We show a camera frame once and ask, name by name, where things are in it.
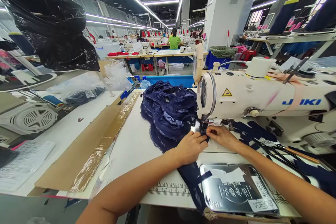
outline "fan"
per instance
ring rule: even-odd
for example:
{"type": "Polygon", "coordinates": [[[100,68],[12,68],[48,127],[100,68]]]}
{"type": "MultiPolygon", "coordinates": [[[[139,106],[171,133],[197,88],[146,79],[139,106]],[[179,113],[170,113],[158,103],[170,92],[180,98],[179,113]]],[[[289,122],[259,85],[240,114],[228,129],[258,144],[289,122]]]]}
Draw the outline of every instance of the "fan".
{"type": "Polygon", "coordinates": [[[118,5],[118,7],[117,8],[119,8],[119,9],[126,9],[126,8],[124,8],[124,7],[121,7],[122,5],[118,5]]]}
{"type": "Polygon", "coordinates": [[[0,126],[20,135],[28,135],[49,128],[57,116],[45,103],[24,103],[1,114],[0,126]]]}

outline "navy lace fabric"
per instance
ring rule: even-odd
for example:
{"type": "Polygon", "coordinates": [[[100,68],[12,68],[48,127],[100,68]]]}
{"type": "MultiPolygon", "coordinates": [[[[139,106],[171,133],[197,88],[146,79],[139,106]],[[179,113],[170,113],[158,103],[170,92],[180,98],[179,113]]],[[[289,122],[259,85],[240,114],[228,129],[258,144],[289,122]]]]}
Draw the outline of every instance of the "navy lace fabric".
{"type": "MultiPolygon", "coordinates": [[[[150,123],[150,137],[163,153],[176,147],[197,119],[196,93],[183,85],[158,81],[142,94],[141,116],[150,123]]],[[[189,188],[198,211],[206,207],[199,188],[202,180],[197,163],[177,169],[189,188]]]]}

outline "green shirt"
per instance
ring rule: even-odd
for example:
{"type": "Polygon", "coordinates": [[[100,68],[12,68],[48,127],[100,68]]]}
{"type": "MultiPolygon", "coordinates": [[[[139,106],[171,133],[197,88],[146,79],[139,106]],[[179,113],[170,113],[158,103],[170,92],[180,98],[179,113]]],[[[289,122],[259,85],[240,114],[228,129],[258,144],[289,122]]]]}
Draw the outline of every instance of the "green shirt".
{"type": "Polygon", "coordinates": [[[173,35],[170,35],[168,38],[170,48],[169,49],[178,49],[179,43],[181,42],[181,39],[179,36],[173,37],[173,35]]]}

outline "metal tray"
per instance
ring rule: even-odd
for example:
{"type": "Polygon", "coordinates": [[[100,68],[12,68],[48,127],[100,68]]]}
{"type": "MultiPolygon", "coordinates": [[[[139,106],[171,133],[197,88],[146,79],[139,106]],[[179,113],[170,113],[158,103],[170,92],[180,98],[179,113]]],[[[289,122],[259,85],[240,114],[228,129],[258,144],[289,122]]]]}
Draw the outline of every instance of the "metal tray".
{"type": "Polygon", "coordinates": [[[203,163],[199,169],[201,175],[213,169],[217,170],[221,175],[223,175],[222,171],[225,173],[222,180],[218,177],[219,175],[212,173],[211,177],[203,180],[201,183],[206,205],[211,210],[217,212],[258,213],[268,215],[279,214],[279,208],[266,183],[252,165],[203,163]],[[233,176],[233,174],[237,172],[242,174],[238,176],[240,179],[237,179],[240,181],[235,181],[235,176],[233,176]],[[270,203],[269,207],[267,203],[266,205],[264,203],[266,200],[270,203]]]}

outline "window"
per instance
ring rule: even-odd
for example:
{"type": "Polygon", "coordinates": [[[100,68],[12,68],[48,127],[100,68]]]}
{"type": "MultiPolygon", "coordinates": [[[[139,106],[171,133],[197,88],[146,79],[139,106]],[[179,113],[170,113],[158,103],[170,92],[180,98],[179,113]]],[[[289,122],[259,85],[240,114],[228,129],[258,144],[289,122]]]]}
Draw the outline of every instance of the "window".
{"type": "Polygon", "coordinates": [[[302,27],[305,27],[306,24],[311,20],[311,18],[316,14],[316,12],[321,9],[322,5],[326,2],[327,0],[316,0],[315,6],[312,8],[310,11],[308,20],[305,22],[305,24],[302,27]]]}
{"type": "Polygon", "coordinates": [[[258,10],[253,12],[250,16],[250,20],[248,21],[248,26],[257,26],[261,20],[261,16],[263,14],[263,10],[258,10]]]}

